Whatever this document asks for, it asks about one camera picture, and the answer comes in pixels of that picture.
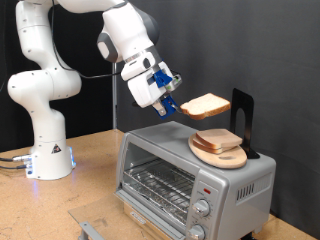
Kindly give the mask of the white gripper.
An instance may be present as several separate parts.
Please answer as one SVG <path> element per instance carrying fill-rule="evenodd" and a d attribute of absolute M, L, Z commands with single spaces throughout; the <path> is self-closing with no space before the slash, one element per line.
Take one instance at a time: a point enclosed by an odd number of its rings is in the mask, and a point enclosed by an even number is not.
<path fill-rule="evenodd" d="M 129 57 L 125 60 L 121 76 L 140 107 L 153 104 L 160 116 L 166 115 L 164 106 L 157 100 L 167 92 L 173 76 L 157 53 L 139 52 Z M 171 95 L 167 98 L 171 106 L 177 106 Z"/>

